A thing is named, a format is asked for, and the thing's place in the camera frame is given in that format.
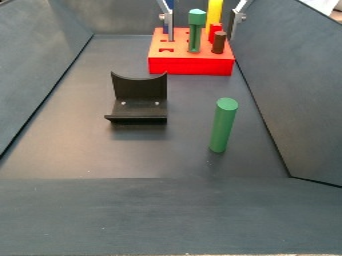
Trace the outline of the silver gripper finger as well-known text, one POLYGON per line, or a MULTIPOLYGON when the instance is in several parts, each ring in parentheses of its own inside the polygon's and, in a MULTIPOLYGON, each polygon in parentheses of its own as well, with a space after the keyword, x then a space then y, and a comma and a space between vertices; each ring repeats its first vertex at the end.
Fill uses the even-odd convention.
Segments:
POLYGON ((164 27, 167 28, 168 41, 173 41, 173 12, 168 6, 165 0, 156 0, 157 5, 161 9, 161 13, 159 14, 159 19, 164 23, 164 27))
POLYGON ((229 27, 228 27, 228 39, 233 39, 236 26, 237 24, 245 19, 245 9, 249 5, 249 0, 240 0, 236 7, 231 10, 231 20, 229 20, 229 27))

